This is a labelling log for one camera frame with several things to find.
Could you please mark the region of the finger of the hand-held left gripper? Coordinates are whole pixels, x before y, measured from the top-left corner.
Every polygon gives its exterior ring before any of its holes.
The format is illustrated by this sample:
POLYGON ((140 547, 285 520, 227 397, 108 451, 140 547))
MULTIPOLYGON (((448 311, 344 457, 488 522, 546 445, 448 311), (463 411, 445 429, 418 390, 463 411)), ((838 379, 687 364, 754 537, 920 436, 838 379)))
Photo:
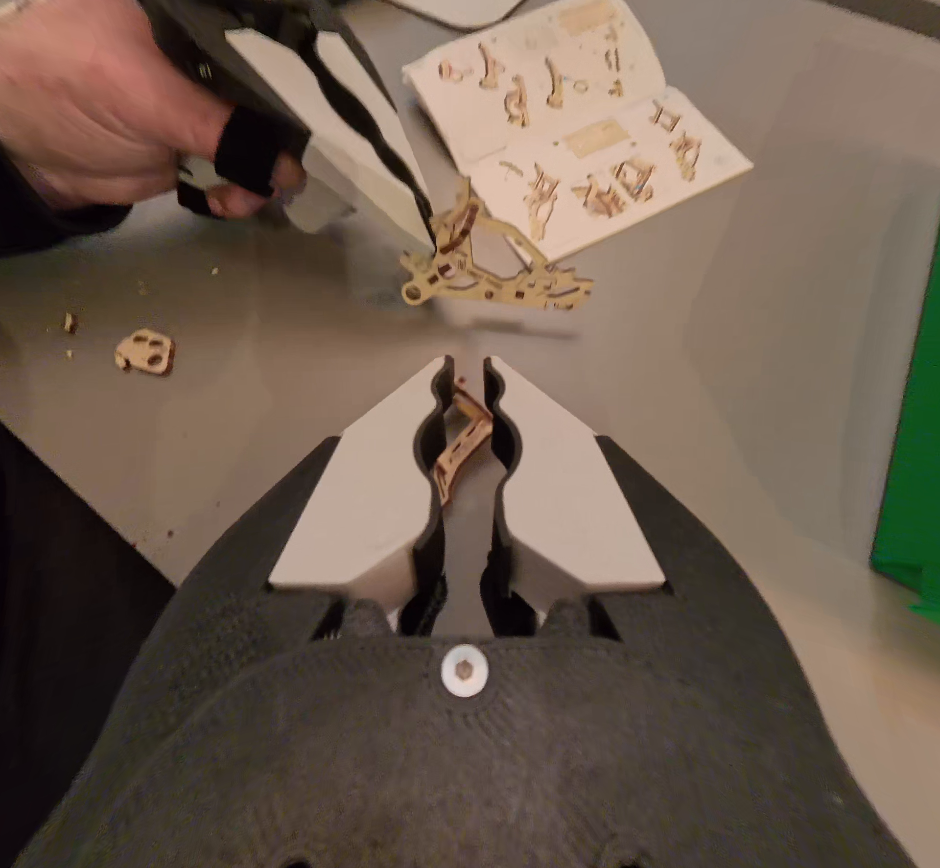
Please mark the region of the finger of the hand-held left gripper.
POLYGON ((306 182, 284 211, 289 222, 308 234, 349 212, 366 216, 383 232, 410 252, 434 251, 432 240, 414 240, 361 196, 353 182, 337 165, 335 139, 339 137, 338 116, 327 104, 320 88, 323 70, 314 55, 304 57, 258 31, 236 28, 226 31, 226 40, 241 59, 266 83, 309 133, 301 156, 306 182))
POLYGON ((359 194, 414 240, 432 240, 428 187, 398 110, 353 37, 319 31, 320 88, 338 116, 337 165, 359 194))

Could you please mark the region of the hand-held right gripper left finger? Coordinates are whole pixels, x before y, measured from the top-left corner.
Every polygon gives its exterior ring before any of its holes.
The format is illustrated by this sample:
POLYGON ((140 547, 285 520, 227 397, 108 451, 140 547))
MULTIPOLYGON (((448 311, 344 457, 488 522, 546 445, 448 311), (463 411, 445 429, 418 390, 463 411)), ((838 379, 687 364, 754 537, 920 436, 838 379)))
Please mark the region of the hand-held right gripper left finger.
POLYGON ((447 446, 454 360, 433 359, 349 425, 288 536, 269 585, 369 600, 401 635, 429 635, 447 600, 435 464, 447 446))

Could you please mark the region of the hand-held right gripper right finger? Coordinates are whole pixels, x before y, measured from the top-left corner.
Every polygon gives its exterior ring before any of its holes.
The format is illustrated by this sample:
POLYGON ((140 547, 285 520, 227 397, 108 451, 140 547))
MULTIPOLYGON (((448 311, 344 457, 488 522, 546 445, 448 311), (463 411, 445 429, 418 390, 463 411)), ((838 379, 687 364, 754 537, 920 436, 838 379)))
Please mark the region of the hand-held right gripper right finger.
POLYGON ((533 636, 560 601, 654 592, 666 577, 608 439, 502 358, 484 361, 491 448, 504 469, 480 599, 496 637, 533 636))

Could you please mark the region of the small angled wooden model part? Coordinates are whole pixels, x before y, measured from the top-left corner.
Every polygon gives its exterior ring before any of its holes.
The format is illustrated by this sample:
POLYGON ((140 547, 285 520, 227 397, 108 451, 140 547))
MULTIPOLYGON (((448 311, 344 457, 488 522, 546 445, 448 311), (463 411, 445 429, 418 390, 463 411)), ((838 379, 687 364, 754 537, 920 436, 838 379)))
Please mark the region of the small angled wooden model part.
POLYGON ((450 505, 461 473, 472 457, 490 440, 494 426, 492 413, 484 402, 470 392, 464 375, 455 379, 446 421, 459 423, 461 428, 448 440, 432 471, 442 509, 450 505))

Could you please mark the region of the wooden model side frame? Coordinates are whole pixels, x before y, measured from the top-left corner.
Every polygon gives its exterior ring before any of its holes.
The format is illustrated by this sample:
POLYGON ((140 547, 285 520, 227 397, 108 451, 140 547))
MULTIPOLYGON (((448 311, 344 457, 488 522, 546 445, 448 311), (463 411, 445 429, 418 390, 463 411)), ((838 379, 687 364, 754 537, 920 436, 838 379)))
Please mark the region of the wooden model side frame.
POLYGON ((592 279, 578 276, 572 267, 550 263, 524 233, 491 216, 468 178, 453 206, 433 215, 430 226, 433 253, 405 251, 399 258, 407 273, 401 296, 409 306, 420 306, 432 298, 452 298, 569 311, 592 297, 592 279), (474 230, 497 235, 521 254, 523 265, 518 272, 504 277, 476 263, 474 230))

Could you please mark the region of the person's left forearm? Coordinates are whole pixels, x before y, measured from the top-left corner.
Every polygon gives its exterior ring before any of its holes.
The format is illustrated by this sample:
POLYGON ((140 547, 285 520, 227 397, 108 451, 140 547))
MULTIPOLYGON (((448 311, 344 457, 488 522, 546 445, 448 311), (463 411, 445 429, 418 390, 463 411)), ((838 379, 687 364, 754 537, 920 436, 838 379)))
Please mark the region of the person's left forearm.
POLYGON ((91 205, 58 211, 41 196, 1 147, 1 257, 50 250, 77 237, 119 227, 133 206, 91 205))

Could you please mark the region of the person's left hand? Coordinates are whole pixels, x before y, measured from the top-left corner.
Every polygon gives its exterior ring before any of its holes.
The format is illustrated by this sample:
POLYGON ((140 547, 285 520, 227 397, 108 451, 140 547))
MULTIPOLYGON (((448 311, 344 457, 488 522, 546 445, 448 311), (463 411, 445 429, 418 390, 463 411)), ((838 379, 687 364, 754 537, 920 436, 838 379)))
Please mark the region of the person's left hand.
POLYGON ((135 0, 24 0, 2 12, 2 144, 53 209, 171 192, 182 157, 214 161, 233 111, 158 49, 135 0))

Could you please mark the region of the small flat wooden piece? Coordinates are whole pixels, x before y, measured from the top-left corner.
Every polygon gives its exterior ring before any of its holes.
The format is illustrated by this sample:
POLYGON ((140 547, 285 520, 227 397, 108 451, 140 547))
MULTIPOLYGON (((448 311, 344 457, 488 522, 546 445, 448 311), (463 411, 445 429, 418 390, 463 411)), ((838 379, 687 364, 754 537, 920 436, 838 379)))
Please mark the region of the small flat wooden piece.
POLYGON ((176 344, 166 334, 141 328, 115 348, 115 363, 122 371, 164 377, 171 373, 176 344))

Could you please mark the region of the open assembly instruction booklet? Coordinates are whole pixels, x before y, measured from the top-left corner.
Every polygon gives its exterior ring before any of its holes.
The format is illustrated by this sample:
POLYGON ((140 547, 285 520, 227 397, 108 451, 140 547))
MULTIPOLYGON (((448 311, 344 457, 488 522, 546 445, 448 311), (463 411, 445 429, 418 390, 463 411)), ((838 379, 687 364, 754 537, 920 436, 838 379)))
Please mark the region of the open assembly instruction booklet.
POLYGON ((402 69, 494 218, 558 263, 753 163, 678 89, 624 0, 559 0, 402 69))

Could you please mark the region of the green plastic bin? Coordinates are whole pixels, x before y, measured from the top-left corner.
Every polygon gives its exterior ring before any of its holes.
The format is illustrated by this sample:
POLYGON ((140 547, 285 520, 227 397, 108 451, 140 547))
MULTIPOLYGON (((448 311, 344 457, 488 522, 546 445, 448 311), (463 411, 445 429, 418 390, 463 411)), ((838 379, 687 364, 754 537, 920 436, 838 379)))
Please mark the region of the green plastic bin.
POLYGON ((939 623, 939 246, 934 247, 870 567, 939 623))

